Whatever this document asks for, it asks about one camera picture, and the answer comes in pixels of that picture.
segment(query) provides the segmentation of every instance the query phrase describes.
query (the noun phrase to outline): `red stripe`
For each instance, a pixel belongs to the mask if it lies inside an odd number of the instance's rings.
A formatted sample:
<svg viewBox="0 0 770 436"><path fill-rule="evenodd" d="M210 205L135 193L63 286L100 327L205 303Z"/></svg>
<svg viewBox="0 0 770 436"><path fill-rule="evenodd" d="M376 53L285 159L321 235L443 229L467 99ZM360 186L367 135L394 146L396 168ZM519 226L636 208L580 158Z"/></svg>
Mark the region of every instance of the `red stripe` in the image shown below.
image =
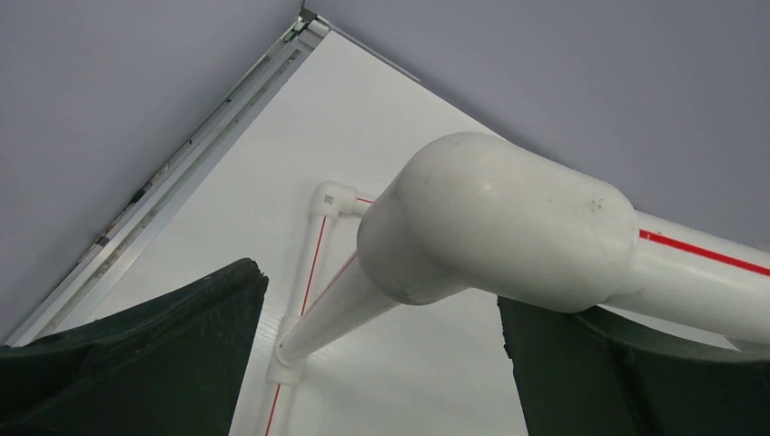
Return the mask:
<svg viewBox="0 0 770 436"><path fill-rule="evenodd" d="M683 252L688 252L701 257L705 257L707 259L711 259L712 261L725 263L727 265L735 266L736 268L740 268L742 270L747 270L752 273L762 274L770 277L770 268L766 268L762 265L757 265L755 263L742 261L740 259L736 259L735 257L730 257L726 254L712 252L711 250L707 250L706 248L698 247L691 243L684 243L682 241L669 238L668 236L664 236L659 233L650 232L649 230L639 230L639 237L642 239L651 241L653 243L660 243L662 245L666 245L671 248L676 248Z"/></svg>
<svg viewBox="0 0 770 436"><path fill-rule="evenodd" d="M312 276L315 273L315 263L318 261L318 251L321 249L321 239L323 239L324 227L326 227L326 215L323 216L323 221L321 221L321 232L318 234L318 243L315 244L315 254L313 255L313 264L311 265L311 276L308 277L308 286L305 288L305 299L302 301L300 316L305 314L305 306L308 303L308 296L311 294Z"/></svg>
<svg viewBox="0 0 770 436"><path fill-rule="evenodd" d="M315 307L315 305L321 300L321 297L323 296L323 294L326 293L331 288L331 286L334 284L334 282L337 282L337 279L339 279L340 276L342 275L342 273L345 270L348 269L350 264L353 263L353 259L355 259L357 255L358 255L358 252L354 252L353 255L345 262L345 264L342 265L340 270L337 271L336 274L334 274L334 277L331 278L331 281L329 282L328 285L326 285L326 288L323 290L323 292L321 292L321 294L319 294L318 298L315 299L315 302L313 303L311 308L308 309L308 312L310 312L312 310L312 308Z"/></svg>
<svg viewBox="0 0 770 436"><path fill-rule="evenodd" d="M275 405L278 404L278 392L281 391L281 385L279 384L275 388L275 396L272 398L272 408L270 409L270 418L267 420L267 429L265 429L265 436L270 434L270 426L272 424L272 415L275 413Z"/></svg>

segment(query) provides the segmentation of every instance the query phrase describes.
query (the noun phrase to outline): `white panel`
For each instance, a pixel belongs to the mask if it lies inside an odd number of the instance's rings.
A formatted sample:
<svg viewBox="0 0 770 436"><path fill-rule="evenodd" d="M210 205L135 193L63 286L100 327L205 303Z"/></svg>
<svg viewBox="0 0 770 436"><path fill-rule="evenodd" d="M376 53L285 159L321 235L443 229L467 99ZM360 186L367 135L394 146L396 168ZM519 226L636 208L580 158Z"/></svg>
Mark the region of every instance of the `white panel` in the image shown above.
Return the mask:
<svg viewBox="0 0 770 436"><path fill-rule="evenodd" d="M377 194L422 145L489 132L336 34L327 36L91 319L252 257L271 282L232 434L253 434L263 378L324 179ZM326 280L355 244L339 220ZM495 297L399 307L311 358L289 434L526 434Z"/></svg>

